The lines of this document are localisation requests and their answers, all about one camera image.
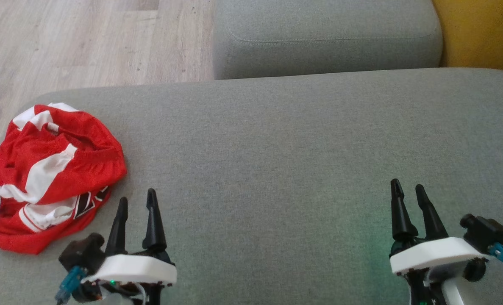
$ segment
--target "cable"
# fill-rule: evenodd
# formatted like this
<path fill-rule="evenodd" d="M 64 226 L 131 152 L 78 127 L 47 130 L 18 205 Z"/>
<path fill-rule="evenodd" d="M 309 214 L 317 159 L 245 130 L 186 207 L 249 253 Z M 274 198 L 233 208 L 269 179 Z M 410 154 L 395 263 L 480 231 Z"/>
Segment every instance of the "cable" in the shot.
<path fill-rule="evenodd" d="M 84 278 L 86 272 L 80 266 L 74 266 L 69 270 L 69 274 L 63 279 L 59 285 L 59 291 L 56 294 L 57 305 L 67 304 L 73 291 L 80 286 L 80 281 Z"/>
<path fill-rule="evenodd" d="M 140 293 L 142 294 L 142 305 L 146 305 L 147 295 L 144 287 L 142 287 L 142 285 L 138 283 L 135 283 L 135 286 L 138 288 L 138 290 L 140 290 Z"/>
<path fill-rule="evenodd" d="M 111 282 L 106 282 L 104 284 L 102 284 L 102 287 L 106 290 L 108 290 L 108 292 L 110 293 L 117 293 L 117 294 L 121 294 L 121 295 L 124 295 L 126 297 L 134 297 L 136 295 L 135 292 L 133 291 L 129 291 L 123 287 L 121 287 L 119 284 L 115 284 L 115 283 L 111 283 Z"/>

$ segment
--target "wooden floor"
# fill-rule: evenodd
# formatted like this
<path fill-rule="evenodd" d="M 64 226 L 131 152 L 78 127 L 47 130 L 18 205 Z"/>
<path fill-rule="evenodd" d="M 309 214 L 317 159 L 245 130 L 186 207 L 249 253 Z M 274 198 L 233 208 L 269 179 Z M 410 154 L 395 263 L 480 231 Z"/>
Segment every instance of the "wooden floor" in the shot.
<path fill-rule="evenodd" d="M 213 79 L 214 0 L 0 0 L 0 137 L 32 98 Z"/>

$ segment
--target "sofa cushion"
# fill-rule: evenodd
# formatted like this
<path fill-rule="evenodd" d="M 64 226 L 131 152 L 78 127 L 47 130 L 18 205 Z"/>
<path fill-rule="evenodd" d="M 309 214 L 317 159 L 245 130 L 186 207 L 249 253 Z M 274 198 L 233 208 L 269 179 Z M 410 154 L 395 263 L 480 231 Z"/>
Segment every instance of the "sofa cushion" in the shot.
<path fill-rule="evenodd" d="M 219 0 L 216 79 L 437 67 L 430 0 Z"/>
<path fill-rule="evenodd" d="M 502 71 L 79 89 L 32 104 L 58 102 L 105 123 L 128 175 L 83 232 L 38 256 L 0 251 L 0 304 L 53 304 L 65 276 L 58 255 L 91 232 L 108 237 L 121 196 L 127 249 L 140 250 L 149 187 L 178 268 L 166 305 L 407 303 L 389 266 L 394 177 L 421 236 L 418 183 L 452 236 L 466 213 L 503 224 Z M 490 263 L 475 287 L 503 304 L 503 265 Z"/>

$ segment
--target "yellow wall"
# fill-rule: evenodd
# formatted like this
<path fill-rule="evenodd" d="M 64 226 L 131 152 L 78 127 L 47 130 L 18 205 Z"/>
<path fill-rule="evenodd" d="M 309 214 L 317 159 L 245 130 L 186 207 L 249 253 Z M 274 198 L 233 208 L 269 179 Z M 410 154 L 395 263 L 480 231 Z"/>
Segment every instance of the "yellow wall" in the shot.
<path fill-rule="evenodd" d="M 503 0 L 433 0 L 443 32 L 441 66 L 503 70 Z"/>

